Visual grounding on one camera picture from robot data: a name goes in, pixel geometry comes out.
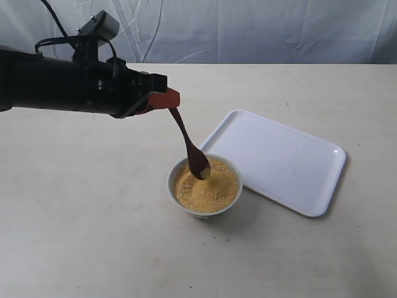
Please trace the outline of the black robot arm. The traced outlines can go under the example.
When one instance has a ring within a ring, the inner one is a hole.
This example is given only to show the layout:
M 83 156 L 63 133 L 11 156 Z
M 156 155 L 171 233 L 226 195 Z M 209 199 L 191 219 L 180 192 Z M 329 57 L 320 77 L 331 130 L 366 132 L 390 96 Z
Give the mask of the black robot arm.
M 167 76 L 121 59 L 65 61 L 1 47 L 1 111 L 13 107 L 107 114 L 116 119 L 179 107 Z

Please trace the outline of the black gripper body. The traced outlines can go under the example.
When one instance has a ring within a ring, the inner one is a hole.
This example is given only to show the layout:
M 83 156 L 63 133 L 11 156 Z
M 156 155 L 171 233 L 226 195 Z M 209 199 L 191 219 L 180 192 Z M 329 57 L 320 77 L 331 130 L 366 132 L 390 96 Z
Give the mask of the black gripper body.
M 120 58 L 109 58 L 106 63 L 117 67 L 116 76 L 111 80 L 112 102 L 116 104 L 116 111 L 110 113 L 116 119 L 140 115 L 135 114 L 135 110 L 150 94 L 167 91 L 167 76 L 163 74 L 129 69 Z

